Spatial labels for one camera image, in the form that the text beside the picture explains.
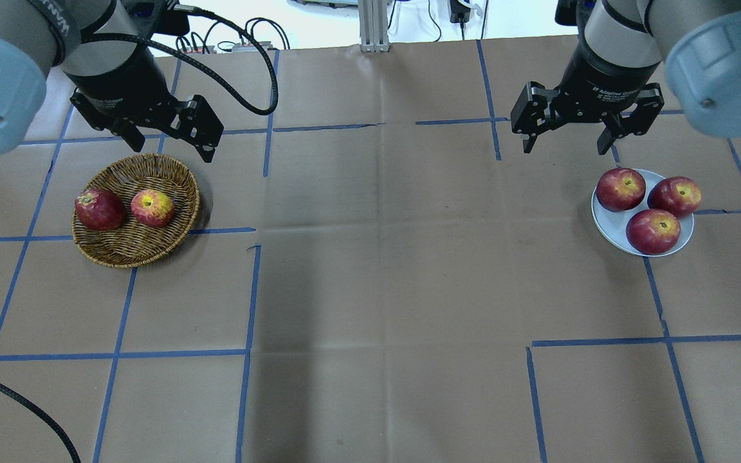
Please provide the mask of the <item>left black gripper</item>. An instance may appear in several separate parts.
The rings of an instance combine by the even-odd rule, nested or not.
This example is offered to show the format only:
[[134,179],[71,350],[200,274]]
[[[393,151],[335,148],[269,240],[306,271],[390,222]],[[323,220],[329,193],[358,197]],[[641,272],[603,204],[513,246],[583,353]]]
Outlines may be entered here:
[[148,49],[97,62],[104,56],[81,55],[62,64],[75,85],[71,103],[92,129],[108,130],[137,153],[146,143],[141,129],[156,129],[191,144],[203,162],[214,160],[224,126],[204,96],[177,99]]

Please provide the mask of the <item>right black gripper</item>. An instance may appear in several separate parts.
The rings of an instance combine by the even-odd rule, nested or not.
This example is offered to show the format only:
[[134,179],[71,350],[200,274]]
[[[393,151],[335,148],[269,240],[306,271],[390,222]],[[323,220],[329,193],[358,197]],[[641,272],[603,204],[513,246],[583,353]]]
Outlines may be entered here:
[[602,123],[597,152],[606,155],[615,142],[629,134],[646,134],[664,108],[659,83],[649,79],[655,64],[629,68],[612,64],[577,45],[556,87],[529,81],[511,110],[511,130],[522,136],[529,154],[538,137],[570,123]]

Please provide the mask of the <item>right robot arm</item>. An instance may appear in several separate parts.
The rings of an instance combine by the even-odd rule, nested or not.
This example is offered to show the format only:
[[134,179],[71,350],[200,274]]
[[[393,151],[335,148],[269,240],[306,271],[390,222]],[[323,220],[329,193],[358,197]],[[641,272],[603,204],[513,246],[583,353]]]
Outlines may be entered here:
[[561,82],[528,82],[511,129],[529,153],[537,137],[569,123],[602,123],[599,154],[644,135],[668,89],[702,134],[741,138],[741,1],[560,1],[555,20],[578,30]]

